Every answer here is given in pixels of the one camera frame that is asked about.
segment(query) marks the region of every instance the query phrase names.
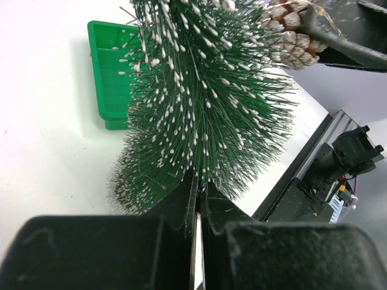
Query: brown pine cone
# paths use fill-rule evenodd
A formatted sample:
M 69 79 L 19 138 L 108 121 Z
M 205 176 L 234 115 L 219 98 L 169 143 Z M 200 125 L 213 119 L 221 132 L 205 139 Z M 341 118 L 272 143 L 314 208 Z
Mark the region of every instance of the brown pine cone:
M 301 70 L 318 62 L 320 57 L 317 53 L 323 52 L 327 46 L 301 30 L 302 20 L 309 4 L 305 2 L 286 4 L 287 2 L 288 0 L 271 0 L 269 4 L 274 7 L 269 6 L 268 14 L 262 17 L 262 27 L 274 31 L 274 38 L 268 40 L 266 44 L 277 45 L 283 49 L 276 60 L 290 69 Z

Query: green plastic bin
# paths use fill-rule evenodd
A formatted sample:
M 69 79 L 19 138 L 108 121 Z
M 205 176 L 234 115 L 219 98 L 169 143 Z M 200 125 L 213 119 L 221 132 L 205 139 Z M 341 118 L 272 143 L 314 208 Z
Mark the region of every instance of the green plastic bin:
M 130 84 L 134 78 L 119 72 L 131 72 L 129 64 L 133 56 L 125 58 L 127 62 L 120 62 L 120 59 L 140 46 L 139 38 L 125 46 L 131 39 L 130 34 L 137 34 L 138 27 L 101 21 L 91 21 L 87 27 L 99 115 L 108 130 L 127 129 L 126 113 L 132 99 Z

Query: artificial pine branch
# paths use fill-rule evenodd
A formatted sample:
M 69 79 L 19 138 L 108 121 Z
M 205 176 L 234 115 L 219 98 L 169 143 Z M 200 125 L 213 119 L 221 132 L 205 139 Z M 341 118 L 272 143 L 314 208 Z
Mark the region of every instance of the artificial pine branch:
M 134 7 L 141 47 L 131 53 L 134 98 L 112 191 L 128 213 L 142 213 L 192 170 L 202 187 L 211 180 L 237 198 L 281 152 L 291 125 L 293 103 L 280 94 L 293 82 L 270 72 L 280 48 L 265 46 L 272 31 L 257 20 L 267 6 L 136 0 Z

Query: christmas decoration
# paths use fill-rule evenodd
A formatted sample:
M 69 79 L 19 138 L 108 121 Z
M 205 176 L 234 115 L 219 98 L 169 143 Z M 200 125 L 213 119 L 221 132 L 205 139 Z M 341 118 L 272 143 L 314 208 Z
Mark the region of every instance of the christmas decoration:
M 301 29 L 307 8 L 313 2 L 314 0 L 271 0 L 271 9 L 263 17 L 263 27 L 279 32 L 277 38 L 267 40 L 266 44 L 275 43 L 285 50 L 280 54 L 280 62 L 290 69 L 301 70 L 317 63 L 317 53 L 327 48 Z
M 135 0 L 134 8 L 141 47 L 126 55 L 136 56 L 136 83 L 113 194 L 128 213 L 143 213 L 191 170 L 202 188 L 213 181 L 237 198 L 281 152 L 292 120 L 294 103 L 281 93 L 293 81 L 270 69 L 281 48 L 265 44 L 273 32 L 259 22 L 267 5 Z

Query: table surface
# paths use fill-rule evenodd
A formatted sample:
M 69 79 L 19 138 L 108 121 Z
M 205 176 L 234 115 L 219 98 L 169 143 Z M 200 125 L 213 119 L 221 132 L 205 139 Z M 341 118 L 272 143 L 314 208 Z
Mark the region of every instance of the table surface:
M 106 180 L 125 131 L 98 116 L 86 25 L 130 21 L 119 5 L 132 11 L 118 0 L 0 2 L 0 260 L 33 216 L 113 211 Z M 293 136 L 237 202 L 248 214 L 327 115 L 302 88 L 289 98 L 300 104 Z

